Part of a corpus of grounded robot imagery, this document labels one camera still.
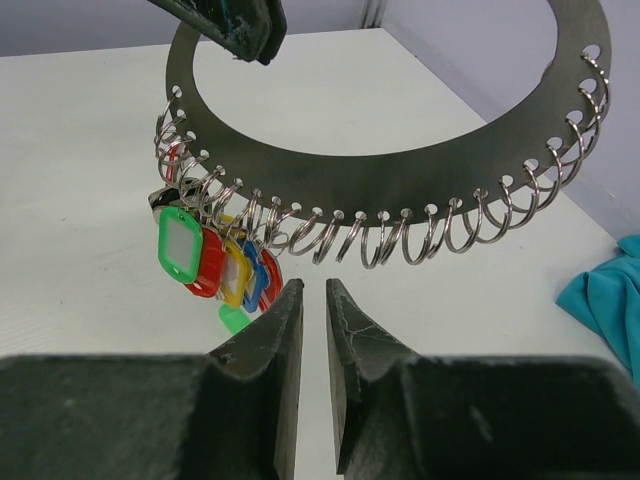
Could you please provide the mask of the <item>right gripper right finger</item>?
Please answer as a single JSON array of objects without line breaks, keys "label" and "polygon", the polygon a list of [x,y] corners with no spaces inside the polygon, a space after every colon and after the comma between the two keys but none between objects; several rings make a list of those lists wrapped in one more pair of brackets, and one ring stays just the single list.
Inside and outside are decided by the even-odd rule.
[{"label": "right gripper right finger", "polygon": [[424,356],[326,283],[336,470],[347,479],[635,479],[639,394],[585,356]]}]

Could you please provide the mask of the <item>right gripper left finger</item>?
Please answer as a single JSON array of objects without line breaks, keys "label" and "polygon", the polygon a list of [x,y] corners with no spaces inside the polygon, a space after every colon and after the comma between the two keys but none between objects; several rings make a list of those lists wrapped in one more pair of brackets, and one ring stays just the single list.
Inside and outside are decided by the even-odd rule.
[{"label": "right gripper left finger", "polygon": [[5,479],[290,479],[303,282],[206,354],[1,361]]}]

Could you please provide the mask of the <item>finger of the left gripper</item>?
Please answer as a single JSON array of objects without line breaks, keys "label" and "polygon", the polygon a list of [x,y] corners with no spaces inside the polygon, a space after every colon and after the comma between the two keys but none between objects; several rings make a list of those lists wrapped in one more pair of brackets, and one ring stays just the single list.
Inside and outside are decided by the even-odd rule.
[{"label": "finger of the left gripper", "polygon": [[268,65],[287,33],[279,0],[150,0],[245,62]]}]

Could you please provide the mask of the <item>large metal keyring yellow handle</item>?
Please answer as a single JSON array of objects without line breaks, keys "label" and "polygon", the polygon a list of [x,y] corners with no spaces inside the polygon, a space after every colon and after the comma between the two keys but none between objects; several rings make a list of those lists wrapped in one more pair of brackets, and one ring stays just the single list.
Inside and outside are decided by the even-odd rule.
[{"label": "large metal keyring yellow handle", "polygon": [[548,208],[593,152],[611,103],[611,37],[597,1],[554,1],[555,54],[536,88],[489,124],[407,151],[365,156],[312,154],[273,146],[234,129],[200,95],[193,60],[200,32],[179,20],[166,66],[167,102],[155,155],[181,203],[211,224],[235,195],[239,221],[268,210],[263,241],[281,223],[299,226],[293,255],[343,256],[361,244],[364,267],[400,250],[407,263],[441,248],[464,253],[529,223]]}]

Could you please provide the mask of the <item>green tag key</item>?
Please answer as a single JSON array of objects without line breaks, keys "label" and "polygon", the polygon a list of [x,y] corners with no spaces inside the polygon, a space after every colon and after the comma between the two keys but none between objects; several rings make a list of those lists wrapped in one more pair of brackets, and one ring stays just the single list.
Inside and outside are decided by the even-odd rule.
[{"label": "green tag key", "polygon": [[227,304],[222,304],[219,307],[218,316],[232,336],[241,332],[251,323],[251,319],[242,308],[234,308]]}]

